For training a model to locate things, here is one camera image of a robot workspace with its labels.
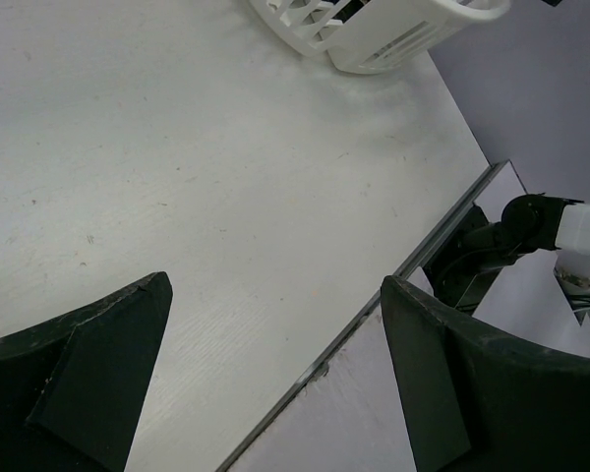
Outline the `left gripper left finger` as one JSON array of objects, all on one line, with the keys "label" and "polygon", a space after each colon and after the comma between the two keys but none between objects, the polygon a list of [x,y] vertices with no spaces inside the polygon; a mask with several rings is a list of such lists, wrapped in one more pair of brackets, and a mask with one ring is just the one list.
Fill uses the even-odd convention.
[{"label": "left gripper left finger", "polygon": [[0,471],[122,471],[171,308],[151,273],[0,337]]}]

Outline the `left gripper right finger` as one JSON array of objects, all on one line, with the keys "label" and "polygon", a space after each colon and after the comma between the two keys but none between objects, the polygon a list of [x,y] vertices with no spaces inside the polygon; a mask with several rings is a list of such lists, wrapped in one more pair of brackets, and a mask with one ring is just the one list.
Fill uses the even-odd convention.
[{"label": "left gripper right finger", "polygon": [[462,314],[396,276],[383,327],[420,471],[590,471],[590,359]]}]

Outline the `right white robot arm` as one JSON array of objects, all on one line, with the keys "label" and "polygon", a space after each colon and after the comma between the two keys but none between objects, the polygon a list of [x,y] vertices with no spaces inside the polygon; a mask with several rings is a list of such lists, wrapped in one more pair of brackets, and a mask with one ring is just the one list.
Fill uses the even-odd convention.
[{"label": "right white robot arm", "polygon": [[523,195],[504,207],[499,221],[463,234],[457,247],[482,270],[511,266],[538,250],[590,256],[590,205]]}]

